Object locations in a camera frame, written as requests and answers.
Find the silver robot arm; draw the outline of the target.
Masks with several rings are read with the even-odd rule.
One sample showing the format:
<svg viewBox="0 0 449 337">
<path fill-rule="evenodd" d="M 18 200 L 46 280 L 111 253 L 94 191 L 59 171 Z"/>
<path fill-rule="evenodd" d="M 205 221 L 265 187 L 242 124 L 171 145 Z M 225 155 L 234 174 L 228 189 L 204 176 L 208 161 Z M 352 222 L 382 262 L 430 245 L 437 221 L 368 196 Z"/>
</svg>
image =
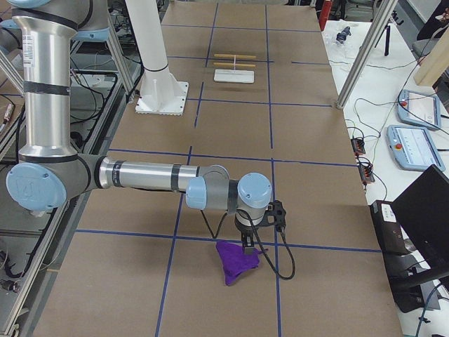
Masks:
<svg viewBox="0 0 449 337">
<path fill-rule="evenodd" d="M 26 143 L 6 176 L 10 196 L 30 211 L 49 211 L 84 192 L 111 187 L 181 192 L 190 208 L 235 217 L 243 251 L 261 248 L 272 186 L 260 173 L 232 180 L 221 166 L 113 160 L 81 154 L 70 138 L 70 45 L 80 34 L 107 38 L 106 1 L 13 1 L 22 32 Z"/>
</svg>

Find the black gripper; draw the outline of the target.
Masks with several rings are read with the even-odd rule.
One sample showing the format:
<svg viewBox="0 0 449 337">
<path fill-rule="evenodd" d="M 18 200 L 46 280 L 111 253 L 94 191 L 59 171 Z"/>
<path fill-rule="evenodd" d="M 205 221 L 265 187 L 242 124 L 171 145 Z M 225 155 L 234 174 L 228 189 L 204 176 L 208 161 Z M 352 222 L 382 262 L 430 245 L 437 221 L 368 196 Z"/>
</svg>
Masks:
<svg viewBox="0 0 449 337">
<path fill-rule="evenodd" d="M 241 223 L 237 223 L 237 229 L 241 233 L 241 241 L 242 241 L 242 252 L 247 254 L 252 254 L 255 249 L 254 245 L 254 231 L 251 226 L 242 225 Z"/>
</svg>

